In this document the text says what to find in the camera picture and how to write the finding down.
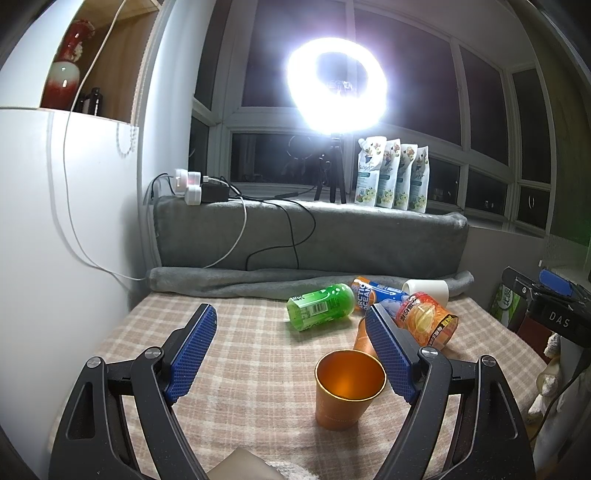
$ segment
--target window pane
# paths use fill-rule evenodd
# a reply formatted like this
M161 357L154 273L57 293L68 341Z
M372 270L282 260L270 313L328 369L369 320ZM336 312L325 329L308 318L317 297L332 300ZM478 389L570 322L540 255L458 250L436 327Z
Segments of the window pane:
M501 74L472 52L460 49L470 98L472 149L508 165L507 115Z
M436 202L457 203L457 186L460 181L460 167L436 158L429 158L428 199Z
M191 134L189 136L189 170L207 173L207 145L209 143L209 127L195 117L191 117Z
M355 28L357 42L375 55L388 79L388 107L382 120L460 145L460 106L450 44L360 9L355 10Z
M231 181L315 185L325 137L275 134L232 136Z
M343 2L259 0L243 106L295 106L285 78L287 62L294 50L321 37L346 37Z
M486 177L482 173L470 170L466 195L467 208L504 215L506 197L507 185L499 180Z
M521 119L521 178L550 183L550 132L538 72L514 73L513 81Z
M521 187L517 219L545 229L549 204L550 192Z
M222 48L222 38L226 29L226 21L230 13L232 0L217 0L209 21L201 61L199 75L195 87L195 98L210 110L212 109L213 85L216 81L217 61Z

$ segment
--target tripod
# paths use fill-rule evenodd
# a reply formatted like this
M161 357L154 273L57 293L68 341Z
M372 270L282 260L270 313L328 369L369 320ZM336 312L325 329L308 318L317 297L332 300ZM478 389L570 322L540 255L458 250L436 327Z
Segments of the tripod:
M318 176L318 186L316 187L316 195L314 200L320 200L322 193L322 171L325 171L328 176L328 184L330 186L330 202L336 202L336 189L340 190L340 202L347 203L347 192L345 190L345 171L343 169L343 151L341 150L341 137L333 136L330 139L330 149L328 154L320 157L320 175Z

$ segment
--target green plastic bottle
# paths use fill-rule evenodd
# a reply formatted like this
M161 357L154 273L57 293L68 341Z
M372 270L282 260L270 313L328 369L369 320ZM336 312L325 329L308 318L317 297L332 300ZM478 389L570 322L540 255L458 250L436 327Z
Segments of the green plastic bottle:
M344 283L292 297L287 301L290 322L299 332L319 323L346 317L354 308L355 295Z

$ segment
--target orange cup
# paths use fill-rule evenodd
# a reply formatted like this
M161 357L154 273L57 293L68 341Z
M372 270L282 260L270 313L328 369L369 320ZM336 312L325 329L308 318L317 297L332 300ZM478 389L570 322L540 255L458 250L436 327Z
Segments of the orange cup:
M316 364L316 422L327 430L355 425L386 386L386 372L371 355L336 350Z
M365 330L365 318L361 319L357 327L357 338L353 344L353 350L359 350L376 359L378 358L378 354L375 352L374 346L371 344L371 340L369 340L368 333Z

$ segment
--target white plug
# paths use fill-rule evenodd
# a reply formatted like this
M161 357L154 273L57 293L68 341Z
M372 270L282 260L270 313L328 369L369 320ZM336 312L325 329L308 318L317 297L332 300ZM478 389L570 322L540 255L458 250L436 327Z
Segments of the white plug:
M184 194L190 186L201 185L201 173L177 168L174 172L174 192Z
M185 203L187 205L201 205L202 193L199 185L189 185L185 190Z

